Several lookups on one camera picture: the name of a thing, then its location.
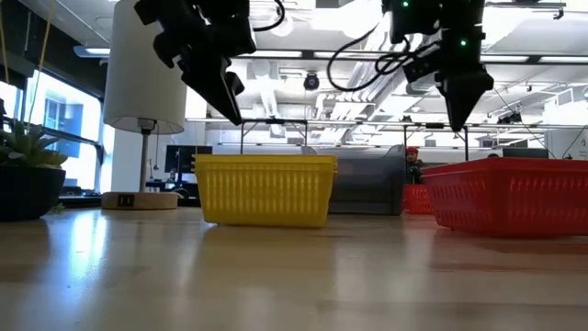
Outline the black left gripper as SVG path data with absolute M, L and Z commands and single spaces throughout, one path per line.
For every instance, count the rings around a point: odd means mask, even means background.
M 169 68 L 192 52 L 230 58 L 256 51 L 249 0 L 139 0 L 135 12 L 143 25 L 160 26 L 153 49 Z M 244 85 L 236 73 L 183 73 L 183 82 L 232 124 L 242 123 L 236 96 Z

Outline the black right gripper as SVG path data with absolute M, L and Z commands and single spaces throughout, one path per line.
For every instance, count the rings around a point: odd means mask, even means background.
M 481 96 L 493 88 L 493 78 L 481 63 L 481 42 L 485 37 L 481 25 L 441 30 L 440 64 L 435 80 L 444 89 L 448 89 L 450 83 L 467 87 L 441 90 L 452 131 L 463 129 Z

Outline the grey translucent plastic container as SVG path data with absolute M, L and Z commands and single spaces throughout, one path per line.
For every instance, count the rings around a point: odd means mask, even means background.
M 340 158 L 373 159 L 381 157 L 403 157 L 404 146 L 401 144 L 384 145 L 345 145 L 334 150 Z
M 338 160 L 332 213 L 401 214 L 405 167 L 401 157 Z

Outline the red plastic basket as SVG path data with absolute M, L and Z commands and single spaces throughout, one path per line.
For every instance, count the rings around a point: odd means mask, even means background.
M 588 169 L 466 165 L 424 172 L 438 225 L 499 237 L 588 236 Z
M 588 174 L 588 161 L 513 157 L 484 158 L 468 162 L 427 167 L 423 170 L 423 175 L 425 177 L 430 177 L 436 175 L 448 175 L 491 170 L 531 172 L 556 171 L 563 173 Z
M 402 210 L 410 214 L 431 215 L 433 207 L 426 185 L 406 184 L 403 188 Z

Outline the black computer monitor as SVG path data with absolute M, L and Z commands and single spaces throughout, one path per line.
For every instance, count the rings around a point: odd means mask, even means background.
M 167 145 L 165 149 L 164 172 L 188 173 L 193 171 L 195 154 L 212 154 L 213 148 L 207 145 Z
M 539 148 L 504 147 L 502 153 L 503 157 L 549 159 L 548 150 Z

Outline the white shade wooden base lamp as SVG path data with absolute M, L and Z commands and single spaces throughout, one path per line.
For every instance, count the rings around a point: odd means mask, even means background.
M 153 39 L 158 27 L 141 23 L 134 8 L 138 3 L 119 0 L 114 6 L 103 121 L 116 132 L 111 190 L 102 195 L 101 207 L 174 210 L 175 193 L 146 188 L 149 142 L 153 135 L 184 131 L 187 89 L 180 82 L 180 73 L 156 56 Z

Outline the rectangular ceiling light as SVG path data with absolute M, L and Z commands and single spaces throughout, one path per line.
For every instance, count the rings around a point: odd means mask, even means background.
M 98 48 L 89 46 L 74 46 L 73 52 L 80 58 L 108 58 L 110 54 L 109 48 Z

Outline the green plant in black pot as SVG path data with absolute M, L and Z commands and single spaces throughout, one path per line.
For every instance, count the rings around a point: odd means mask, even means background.
M 36 220 L 58 204 L 68 156 L 51 149 L 57 142 L 20 120 L 0 129 L 0 223 Z

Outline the black metal frame stand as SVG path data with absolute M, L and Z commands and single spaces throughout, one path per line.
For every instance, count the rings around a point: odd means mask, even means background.
M 242 123 L 241 123 L 241 132 L 240 132 L 240 144 L 239 144 L 240 154 L 243 154 L 244 137 L 248 133 L 248 131 L 245 130 L 245 125 L 247 123 L 253 123 L 253 126 L 251 127 L 251 129 L 253 129 L 258 123 L 264 123 L 266 125 L 281 125 L 281 126 L 291 125 L 303 137 L 304 146 L 308 145 L 309 122 L 307 120 L 280 119 L 280 118 L 243 119 Z
M 450 129 L 450 125 L 443 123 L 443 122 L 401 122 L 402 132 L 403 132 L 403 144 L 405 147 L 408 146 L 408 129 L 414 128 L 416 131 L 418 130 L 433 130 L 433 131 L 442 131 L 444 129 Z M 469 161 L 469 126 L 465 125 L 461 131 L 463 132 L 462 135 L 459 134 L 459 131 L 456 131 L 456 135 L 463 141 L 464 143 L 464 159 Z

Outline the black overhead rail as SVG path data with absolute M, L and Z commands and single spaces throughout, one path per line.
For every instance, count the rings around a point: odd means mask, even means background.
M 237 55 L 237 59 L 268 60 L 305 60 L 327 61 L 334 55 L 333 51 L 278 51 L 261 50 L 252 54 Z M 384 51 L 342 51 L 337 59 L 341 61 L 375 62 L 387 55 Z M 529 64 L 529 65 L 588 65 L 588 55 L 512 55 L 503 53 L 483 53 L 481 61 L 487 64 Z

